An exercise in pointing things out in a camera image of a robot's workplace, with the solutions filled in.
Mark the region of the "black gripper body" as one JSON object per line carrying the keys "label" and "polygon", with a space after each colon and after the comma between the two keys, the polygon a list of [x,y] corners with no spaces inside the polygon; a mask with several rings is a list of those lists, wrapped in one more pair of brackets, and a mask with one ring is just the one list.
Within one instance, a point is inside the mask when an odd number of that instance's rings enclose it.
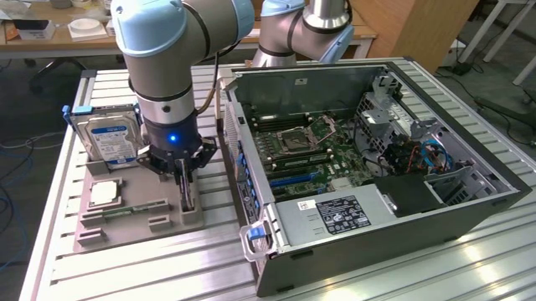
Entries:
{"label": "black gripper body", "polygon": [[174,124],[162,124],[145,118],[145,126],[150,152],[158,159],[185,159],[188,162],[194,160],[193,155],[202,145],[196,114]]}

